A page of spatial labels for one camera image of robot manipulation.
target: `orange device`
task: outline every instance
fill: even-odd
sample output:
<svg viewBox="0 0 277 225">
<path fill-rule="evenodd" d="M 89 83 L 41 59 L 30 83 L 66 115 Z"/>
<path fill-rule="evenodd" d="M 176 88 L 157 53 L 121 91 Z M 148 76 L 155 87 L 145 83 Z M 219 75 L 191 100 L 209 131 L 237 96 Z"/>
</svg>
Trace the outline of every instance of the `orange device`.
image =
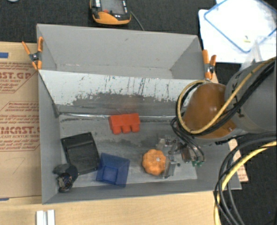
<svg viewBox="0 0 277 225">
<path fill-rule="evenodd" d="M 125 25 L 131 20 L 125 0 L 90 0 L 92 18 L 101 25 Z"/>
</svg>

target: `orange clamp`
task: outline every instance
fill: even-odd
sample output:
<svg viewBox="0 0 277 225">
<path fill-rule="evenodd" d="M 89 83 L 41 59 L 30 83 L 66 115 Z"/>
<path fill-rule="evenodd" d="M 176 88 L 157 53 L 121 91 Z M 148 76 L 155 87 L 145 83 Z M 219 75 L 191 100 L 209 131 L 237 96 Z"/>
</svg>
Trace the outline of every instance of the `orange clamp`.
<svg viewBox="0 0 277 225">
<path fill-rule="evenodd" d="M 138 113 L 112 115 L 109 117 L 109 125 L 113 134 L 133 133 L 140 130 L 140 119 Z"/>
<path fill-rule="evenodd" d="M 22 41 L 22 45 L 26 51 L 26 53 L 29 55 L 31 61 L 32 61 L 32 66 L 35 68 L 35 70 L 41 69 L 42 67 L 42 62 L 40 60 L 40 54 L 43 51 L 43 42 L 44 39 L 43 37 L 38 38 L 38 43 L 37 43 L 37 52 L 36 53 L 31 53 L 28 46 L 24 41 Z"/>
</svg>

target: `cardboard sheet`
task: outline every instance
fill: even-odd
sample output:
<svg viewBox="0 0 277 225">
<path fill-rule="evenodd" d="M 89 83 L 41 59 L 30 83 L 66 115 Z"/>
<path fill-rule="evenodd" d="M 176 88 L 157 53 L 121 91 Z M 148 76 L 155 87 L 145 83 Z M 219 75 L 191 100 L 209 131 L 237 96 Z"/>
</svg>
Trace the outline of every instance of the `cardboard sheet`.
<svg viewBox="0 0 277 225">
<path fill-rule="evenodd" d="M 0 52 L 0 198 L 41 195 L 37 71 L 22 43 Z"/>
</svg>

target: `orange block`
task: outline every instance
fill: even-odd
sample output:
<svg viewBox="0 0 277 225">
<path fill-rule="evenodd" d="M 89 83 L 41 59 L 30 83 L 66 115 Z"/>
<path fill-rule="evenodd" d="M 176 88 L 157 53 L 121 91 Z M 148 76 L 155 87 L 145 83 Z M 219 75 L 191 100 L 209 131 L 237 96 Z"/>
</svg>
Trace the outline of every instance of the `orange block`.
<svg viewBox="0 0 277 225">
<path fill-rule="evenodd" d="M 109 125 L 113 134 L 139 132 L 140 119 L 138 113 L 112 115 L 109 117 Z"/>
</svg>

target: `black mat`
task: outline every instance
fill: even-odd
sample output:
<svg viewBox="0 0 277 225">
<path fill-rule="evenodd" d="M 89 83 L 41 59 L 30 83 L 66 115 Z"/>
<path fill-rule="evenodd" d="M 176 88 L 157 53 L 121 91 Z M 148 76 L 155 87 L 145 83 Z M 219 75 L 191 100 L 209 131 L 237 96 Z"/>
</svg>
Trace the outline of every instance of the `black mat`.
<svg viewBox="0 0 277 225">
<path fill-rule="evenodd" d="M 277 9 L 277 0 L 265 1 Z M 146 31 L 193 34 L 199 37 L 198 11 L 215 5 L 215 0 L 127 2 Z M 89 0 L 20 0 L 17 3 L 0 0 L 0 41 L 36 42 L 37 23 L 85 27 L 96 25 L 89 16 Z M 141 27 L 136 20 L 132 20 L 123 29 L 141 30 Z M 239 67 L 239 64 L 218 63 L 216 71 L 220 83 L 226 84 Z M 276 151 L 270 149 L 249 161 L 247 173 L 250 181 L 243 185 L 241 191 L 233 192 L 246 225 L 273 224 L 277 208 Z"/>
</svg>

